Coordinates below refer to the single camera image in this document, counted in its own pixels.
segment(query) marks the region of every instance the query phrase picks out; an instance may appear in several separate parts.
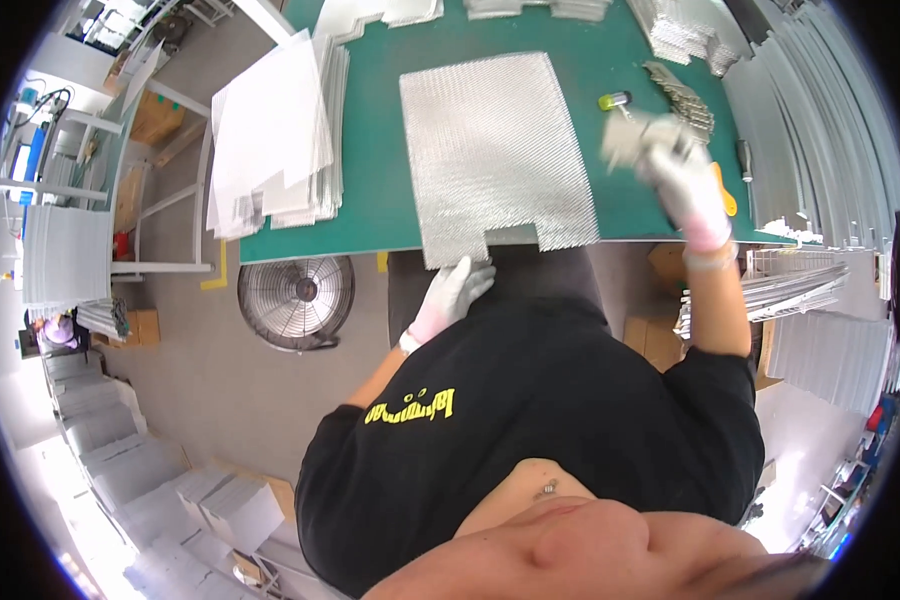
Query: floor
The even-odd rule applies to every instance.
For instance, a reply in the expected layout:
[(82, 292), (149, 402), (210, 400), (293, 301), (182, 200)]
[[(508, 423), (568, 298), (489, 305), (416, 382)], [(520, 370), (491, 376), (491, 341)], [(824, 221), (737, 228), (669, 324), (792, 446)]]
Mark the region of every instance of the floor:
[[(271, 47), (264, 34), (238, 13), (213, 30), (197, 26), (156, 79), (209, 105), (216, 90)], [(191, 184), (199, 152), (200, 144), (194, 143), (167, 166), (154, 170), (144, 205)], [(183, 200), (147, 219), (141, 259), (191, 260), (191, 218), (192, 204)], [(651, 246), (617, 243), (588, 248), (604, 313), (618, 337), (628, 313), (656, 314), (674, 302), (660, 294), (646, 261)], [(204, 260), (218, 262), (219, 251), (220, 243), (204, 234)], [(157, 308), (161, 342), (108, 348), (108, 369), (130, 380), (149, 426), (179, 441), (195, 465), (217, 457), (296, 484), (300, 461), (321, 418), (343, 402), (388, 351), (387, 276), (377, 271), (373, 254), (352, 259), (356, 298), (335, 349), (286, 353), (253, 335), (237, 307), (238, 246), (231, 243), (225, 288), (201, 290), (200, 282), (216, 279), (216, 273), (153, 274), (144, 283), (120, 285), (117, 293), (128, 298), (131, 307)], [(825, 472), (846, 451), (859, 426), (855, 417), (834, 414), (836, 409), (826, 402), (789, 388), (761, 392), (757, 408), (768, 459), (779, 462), (778, 480), (784, 475), (792, 480), (786, 493), (781, 491), (780, 506), (826, 479)], [(824, 435), (821, 422), (826, 424)], [(787, 532), (800, 529), (799, 515), (783, 509), (776, 520), (764, 519), (768, 527), (781, 523)], [(770, 544), (782, 542), (771, 539)]]

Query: black t-shirt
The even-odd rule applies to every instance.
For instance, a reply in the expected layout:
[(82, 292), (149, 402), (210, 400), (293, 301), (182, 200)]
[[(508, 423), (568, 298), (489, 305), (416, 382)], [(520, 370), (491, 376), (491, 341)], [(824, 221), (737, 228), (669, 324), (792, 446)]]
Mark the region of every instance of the black t-shirt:
[(327, 414), (296, 490), (313, 571), (361, 596), (526, 458), (641, 512), (738, 522), (764, 460), (748, 361), (691, 347), (661, 374), (605, 324), (568, 299), (498, 304), (409, 355), (367, 410)]

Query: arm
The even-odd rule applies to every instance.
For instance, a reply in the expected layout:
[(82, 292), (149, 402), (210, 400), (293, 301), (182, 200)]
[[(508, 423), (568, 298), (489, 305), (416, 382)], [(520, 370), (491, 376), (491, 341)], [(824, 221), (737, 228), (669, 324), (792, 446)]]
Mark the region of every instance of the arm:
[(430, 283), (416, 318), (400, 336), (400, 342), (344, 404), (366, 409), (380, 398), (407, 356), (466, 317), (470, 305), (491, 289), (496, 272), (490, 263), (473, 264), (469, 256), (462, 258), (454, 268), (440, 269)]
[(380, 398), (384, 388), (387, 387), (387, 384), (390, 383), (390, 380), (394, 377), (394, 374), (396, 374), (400, 369), (400, 365), (402, 365), (403, 361), (406, 359), (407, 355), (403, 352), (403, 349), (399, 345), (396, 345), (389, 354), (386, 354), (384, 362), (380, 363), (380, 366), (377, 366), (377, 369), (373, 371), (370, 378), (364, 381), (363, 384), (353, 392), (353, 395), (343, 403), (359, 406), (360, 408), (367, 408), (370, 406), (373, 401)]
[(689, 143), (677, 153), (660, 145), (644, 151), (637, 176), (656, 189), (660, 203), (683, 233), (691, 304), (691, 339), (710, 354), (747, 357), (750, 323), (736, 266), (736, 245), (720, 183), (707, 149)]
[(710, 354), (734, 354), (746, 358), (751, 353), (751, 329), (747, 306), (740, 287), (736, 246), (732, 242), (697, 255), (723, 268), (696, 269), (687, 265), (690, 304), (690, 337), (693, 345)]

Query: screwdriver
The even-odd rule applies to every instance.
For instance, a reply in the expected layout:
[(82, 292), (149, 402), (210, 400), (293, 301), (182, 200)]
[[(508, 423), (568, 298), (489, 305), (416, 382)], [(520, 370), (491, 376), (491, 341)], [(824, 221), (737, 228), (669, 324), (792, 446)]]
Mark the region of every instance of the screwdriver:
[(740, 179), (746, 184), (746, 198), (749, 199), (750, 214), (754, 214), (754, 193), (751, 190), (751, 182), (754, 180), (754, 156), (750, 151), (750, 143), (746, 139), (737, 140), (737, 161), (743, 171)]

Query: power cord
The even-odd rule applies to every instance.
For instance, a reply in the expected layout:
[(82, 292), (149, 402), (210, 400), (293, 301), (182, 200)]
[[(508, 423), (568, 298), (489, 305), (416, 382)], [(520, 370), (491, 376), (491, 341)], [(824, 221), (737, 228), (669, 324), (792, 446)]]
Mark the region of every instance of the power cord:
[(62, 93), (64, 93), (64, 92), (66, 92), (66, 94), (67, 94), (67, 100), (66, 100), (66, 102), (64, 102), (64, 104), (63, 104), (63, 110), (66, 111), (66, 110), (67, 110), (67, 107), (70, 106), (70, 101), (71, 101), (71, 99), (73, 99), (74, 95), (73, 95), (73, 93), (71, 93), (71, 91), (70, 91), (69, 89), (67, 89), (66, 87), (61, 87), (60, 89), (56, 89), (56, 90), (53, 90), (53, 91), (49, 92), (48, 94), (45, 94), (45, 95), (40, 99), (40, 101), (37, 102), (36, 106), (35, 106), (34, 109), (33, 109), (33, 113), (31, 113), (28, 117), (26, 117), (26, 120), (25, 120), (25, 121), (23, 121), (23, 122), (21, 122), (21, 123), (17, 123), (16, 125), (14, 125), (14, 126), (13, 126), (13, 130), (14, 130), (14, 131), (15, 131), (15, 130), (18, 130), (18, 129), (20, 129), (21, 127), (23, 127), (23, 126), (27, 125), (28, 123), (30, 123), (30, 122), (31, 122), (31, 119), (33, 119), (34, 117), (36, 117), (36, 114), (40, 112), (40, 109), (42, 109), (43, 106), (44, 106), (45, 104), (47, 104), (47, 102), (49, 102), (51, 98), (53, 98), (54, 96), (56, 96), (56, 95), (58, 95), (58, 94), (62, 94)]

